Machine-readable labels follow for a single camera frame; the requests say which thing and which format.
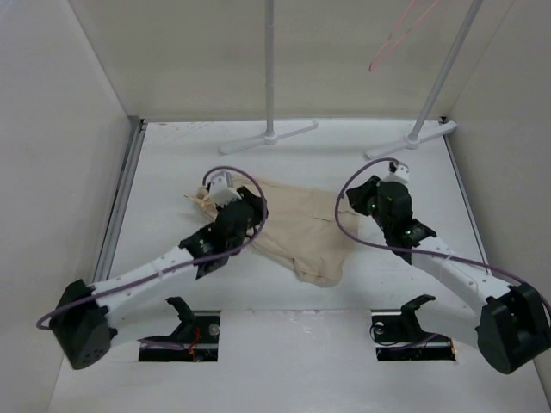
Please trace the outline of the beige trousers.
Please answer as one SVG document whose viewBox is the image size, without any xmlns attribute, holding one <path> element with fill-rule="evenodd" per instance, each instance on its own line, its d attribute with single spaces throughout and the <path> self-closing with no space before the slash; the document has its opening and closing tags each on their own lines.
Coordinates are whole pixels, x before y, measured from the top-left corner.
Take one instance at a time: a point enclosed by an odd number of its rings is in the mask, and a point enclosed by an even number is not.
<svg viewBox="0 0 551 413">
<path fill-rule="evenodd" d="M 301 188 L 262 178 L 256 181 L 268 202 L 269 217 L 252 242 L 261 255 L 292 270 L 302 282 L 334 287 L 343 279 L 344 262 L 356 236 L 360 217 L 341 202 L 334 213 L 337 196 L 326 190 Z"/>
</svg>

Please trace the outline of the pink wire hanger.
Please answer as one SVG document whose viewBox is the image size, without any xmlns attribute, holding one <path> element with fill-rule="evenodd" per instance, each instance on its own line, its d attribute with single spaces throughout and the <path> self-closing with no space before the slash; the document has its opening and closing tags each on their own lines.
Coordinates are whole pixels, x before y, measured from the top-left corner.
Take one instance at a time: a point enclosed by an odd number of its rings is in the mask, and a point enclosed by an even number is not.
<svg viewBox="0 0 551 413">
<path fill-rule="evenodd" d="M 418 1 L 411 0 L 406 5 L 406 8 L 401 13 L 399 19 L 394 23 L 393 27 L 388 33 L 387 38 L 381 43 L 377 52 L 374 54 L 368 65 L 368 71 L 374 72 L 377 70 L 392 54 L 393 52 L 406 40 L 406 38 L 419 27 L 431 14 L 433 9 L 440 3 L 440 0 L 435 0 L 417 16 L 409 28 L 402 30 L 402 26 L 408 20 L 410 14 L 417 7 Z"/>
</svg>

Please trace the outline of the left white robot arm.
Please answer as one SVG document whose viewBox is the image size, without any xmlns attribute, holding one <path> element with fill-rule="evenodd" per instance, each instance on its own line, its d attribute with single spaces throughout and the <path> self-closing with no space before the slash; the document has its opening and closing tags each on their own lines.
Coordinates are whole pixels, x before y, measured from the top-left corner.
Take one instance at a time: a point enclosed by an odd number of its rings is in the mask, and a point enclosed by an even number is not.
<svg viewBox="0 0 551 413">
<path fill-rule="evenodd" d="M 195 315 L 175 290 L 227 265 L 268 218 L 263 191 L 228 185 L 207 189 L 217 211 L 213 222 L 125 274 L 92 284 L 73 281 L 37 323 L 53 333 L 73 369 L 92 366 L 122 343 L 177 347 L 192 336 Z"/>
</svg>

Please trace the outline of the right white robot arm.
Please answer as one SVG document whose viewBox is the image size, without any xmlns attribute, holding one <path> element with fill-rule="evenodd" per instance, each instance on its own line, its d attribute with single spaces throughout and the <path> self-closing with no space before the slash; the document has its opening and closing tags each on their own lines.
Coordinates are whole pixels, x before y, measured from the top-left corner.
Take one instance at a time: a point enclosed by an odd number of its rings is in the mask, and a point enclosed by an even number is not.
<svg viewBox="0 0 551 413">
<path fill-rule="evenodd" d="M 548 305 L 528 283 L 512 285 L 494 277 L 482 262 L 459 257 L 429 226 L 415 219 L 406 185 L 371 176 L 342 193 L 350 207 L 370 217 L 385 243 L 407 264 L 434 277 L 472 311 L 470 317 L 431 317 L 436 297 L 422 294 L 400 308 L 399 330 L 409 340 L 433 333 L 454 337 L 477 348 L 503 374 L 515 372 L 550 349 Z"/>
</svg>

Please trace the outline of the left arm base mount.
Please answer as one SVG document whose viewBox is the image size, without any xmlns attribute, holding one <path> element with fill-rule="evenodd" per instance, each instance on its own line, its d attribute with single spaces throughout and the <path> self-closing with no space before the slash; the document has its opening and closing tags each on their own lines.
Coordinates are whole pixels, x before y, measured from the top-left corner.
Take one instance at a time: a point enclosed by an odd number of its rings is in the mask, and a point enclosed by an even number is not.
<svg viewBox="0 0 551 413">
<path fill-rule="evenodd" d="M 193 312 L 180 297 L 166 300 L 177 314 L 178 325 L 169 335 L 140 341 L 139 362 L 216 362 L 219 356 L 219 311 Z"/>
</svg>

